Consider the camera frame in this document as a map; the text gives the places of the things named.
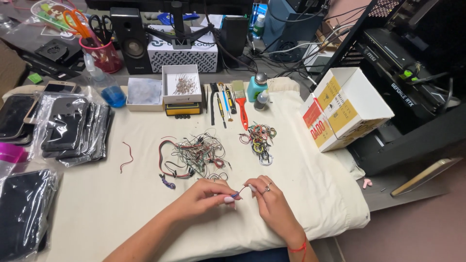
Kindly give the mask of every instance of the blue screwdriver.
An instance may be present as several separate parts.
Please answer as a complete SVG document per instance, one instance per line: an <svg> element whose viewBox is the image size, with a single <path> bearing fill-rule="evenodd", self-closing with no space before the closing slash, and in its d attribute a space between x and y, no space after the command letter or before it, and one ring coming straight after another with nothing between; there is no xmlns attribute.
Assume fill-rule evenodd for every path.
<svg viewBox="0 0 466 262"><path fill-rule="evenodd" d="M228 103L226 102L225 90L223 89L223 83L219 82L219 86L220 86L220 88L222 88L223 100L225 101L226 114L228 115L228 121L231 122L231 121L233 121L233 119L230 116L230 110L228 109Z"/></svg>

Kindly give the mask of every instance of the black scissors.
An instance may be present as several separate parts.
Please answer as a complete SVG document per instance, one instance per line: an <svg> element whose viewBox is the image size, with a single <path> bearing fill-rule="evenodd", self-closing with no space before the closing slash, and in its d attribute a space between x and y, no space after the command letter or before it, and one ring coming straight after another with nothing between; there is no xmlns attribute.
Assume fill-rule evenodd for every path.
<svg viewBox="0 0 466 262"><path fill-rule="evenodd" d="M105 25L105 19L108 20L108 23L110 24L110 29L107 29L107 26ZM96 20L97 24L99 27L94 27L92 25L92 21ZM103 15L102 19L99 18L98 15L93 14L89 18L89 27L96 34L96 36L100 39L103 45L108 44L112 40L112 35L113 35L113 26L112 26L112 20L108 15Z"/></svg>

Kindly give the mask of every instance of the scissors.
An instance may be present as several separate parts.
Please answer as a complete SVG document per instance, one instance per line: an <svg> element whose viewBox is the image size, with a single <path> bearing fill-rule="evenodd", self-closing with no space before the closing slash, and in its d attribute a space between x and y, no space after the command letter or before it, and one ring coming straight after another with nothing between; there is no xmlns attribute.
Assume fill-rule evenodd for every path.
<svg viewBox="0 0 466 262"><path fill-rule="evenodd" d="M107 29L107 26L105 25L106 23L105 19L107 19L110 22L110 29ZM99 25L98 27L94 27L92 25L93 20L97 21L97 24ZM112 35L113 35L112 27L113 26L111 23L112 23L112 19L108 15L103 15L102 19L100 19L96 14L93 14L89 18L90 29L92 30L92 32L94 32L94 34L96 34L96 36L100 39L100 41L104 45L107 45L112 39Z"/></svg>
<svg viewBox="0 0 466 262"><path fill-rule="evenodd" d="M90 38L91 36L90 36L89 30L87 30L86 26L82 24L81 20L79 20L76 13L80 14L81 17L83 18L83 20L86 23L88 22L87 18L83 15L83 13L81 13L81 11L79 11L77 9L73 9L71 12L68 11L68 10L63 12L63 17L65 18L66 24L68 24L69 27L76 30L83 38ZM75 23L75 26L68 21L67 15L69 15L71 17L71 19L73 19L73 22Z"/></svg>

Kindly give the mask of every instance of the woman's right hand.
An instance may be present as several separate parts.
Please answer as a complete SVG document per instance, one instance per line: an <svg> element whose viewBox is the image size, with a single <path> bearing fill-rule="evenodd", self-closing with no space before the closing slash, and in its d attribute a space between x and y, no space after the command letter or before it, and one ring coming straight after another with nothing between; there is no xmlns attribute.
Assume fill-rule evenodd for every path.
<svg viewBox="0 0 466 262"><path fill-rule="evenodd" d="M298 248L306 238L304 230L296 220L283 192L268 176L259 176L244 183L249 186L259 205L260 217L291 248Z"/></svg>

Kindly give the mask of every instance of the green sticker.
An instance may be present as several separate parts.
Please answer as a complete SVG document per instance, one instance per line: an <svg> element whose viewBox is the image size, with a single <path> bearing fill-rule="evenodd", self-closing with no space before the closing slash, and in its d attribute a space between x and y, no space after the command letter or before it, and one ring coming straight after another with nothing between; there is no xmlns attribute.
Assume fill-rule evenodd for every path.
<svg viewBox="0 0 466 262"><path fill-rule="evenodd" d="M42 82L42 77L37 73L28 76L28 78L35 84Z"/></svg>

